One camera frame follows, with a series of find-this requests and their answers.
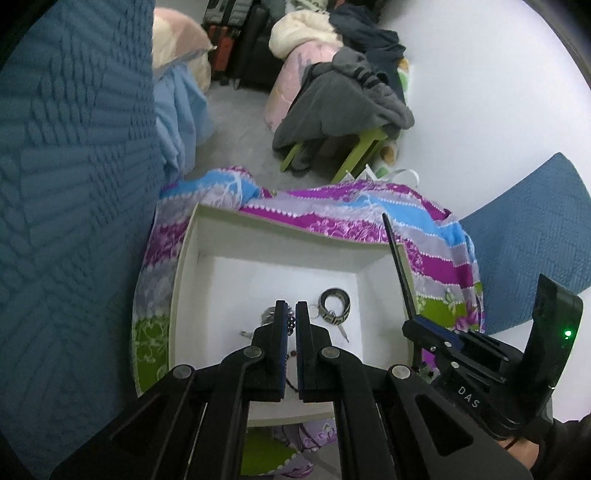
black antenna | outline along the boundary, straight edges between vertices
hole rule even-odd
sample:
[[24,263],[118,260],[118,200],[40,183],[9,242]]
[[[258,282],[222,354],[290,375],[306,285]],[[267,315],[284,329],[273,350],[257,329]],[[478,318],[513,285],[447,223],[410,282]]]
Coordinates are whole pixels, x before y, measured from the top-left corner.
[[390,225],[390,220],[388,220],[388,215],[383,213],[382,218],[384,219],[384,226],[386,227],[386,235],[388,235],[390,250],[394,257],[394,263],[396,264],[396,271],[398,272],[398,279],[400,280],[400,286],[402,288],[402,297],[404,298],[404,306],[407,309],[407,316],[409,320],[413,320],[417,316],[417,310],[414,307],[413,294],[408,286],[406,275],[404,274],[402,258],[400,258],[400,253],[398,252],[398,248],[396,248],[394,233],[392,232],[392,226]]
[[[396,242],[394,241],[394,233],[392,231],[392,225],[386,213],[382,214],[384,220],[384,226],[386,227],[386,235],[388,236],[388,243],[390,244],[390,250],[394,257],[394,263],[396,264],[396,272],[398,273],[398,279],[400,280],[400,287],[402,288],[402,297],[404,299],[404,306],[406,307],[407,317],[409,320],[414,320],[417,317],[417,309],[414,307],[413,293],[408,285],[408,280],[404,274],[404,267],[402,266],[402,258],[398,248],[396,248]],[[413,370],[418,372],[423,365],[423,352],[417,343],[413,343]]]

red suitcase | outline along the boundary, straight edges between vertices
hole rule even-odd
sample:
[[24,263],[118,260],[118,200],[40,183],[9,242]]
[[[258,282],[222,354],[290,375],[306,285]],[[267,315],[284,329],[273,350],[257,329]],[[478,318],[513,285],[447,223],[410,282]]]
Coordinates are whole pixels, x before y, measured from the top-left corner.
[[240,34],[240,29],[233,27],[222,27],[220,25],[209,25],[207,36],[216,47],[209,54],[209,63],[212,64],[212,73],[223,73],[228,68],[234,41]]

blue cushion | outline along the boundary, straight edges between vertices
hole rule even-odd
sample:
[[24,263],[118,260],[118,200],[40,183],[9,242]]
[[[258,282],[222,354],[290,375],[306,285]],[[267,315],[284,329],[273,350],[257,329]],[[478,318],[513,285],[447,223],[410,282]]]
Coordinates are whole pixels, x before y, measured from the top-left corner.
[[460,223],[476,249],[487,333],[531,318],[540,273],[577,294],[591,286],[591,198],[562,153]]
[[38,478],[134,394],[131,304],[164,181],[153,9],[60,0],[0,72],[0,430]]

white wall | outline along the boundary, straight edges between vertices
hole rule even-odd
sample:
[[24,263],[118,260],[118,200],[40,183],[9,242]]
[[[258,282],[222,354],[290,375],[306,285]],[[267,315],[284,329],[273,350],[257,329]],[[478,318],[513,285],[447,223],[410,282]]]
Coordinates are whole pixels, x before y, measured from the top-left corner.
[[178,10],[190,16],[198,24],[203,22],[208,0],[156,0],[157,7],[167,7]]
[[[591,187],[591,91],[545,21],[522,0],[391,0],[382,26],[411,63],[416,125],[399,167],[464,217],[561,151]],[[591,306],[591,289],[581,295]],[[591,411],[591,314],[554,395],[560,420]],[[529,328],[508,335],[522,343]]]

gray hoodie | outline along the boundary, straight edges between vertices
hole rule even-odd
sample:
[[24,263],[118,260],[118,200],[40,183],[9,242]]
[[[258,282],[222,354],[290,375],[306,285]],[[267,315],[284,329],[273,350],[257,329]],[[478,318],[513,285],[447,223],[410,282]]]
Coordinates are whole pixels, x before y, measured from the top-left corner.
[[273,148],[376,127],[394,137],[413,125],[413,113],[373,74],[365,55],[343,47],[331,63],[306,68],[300,93],[275,132]]

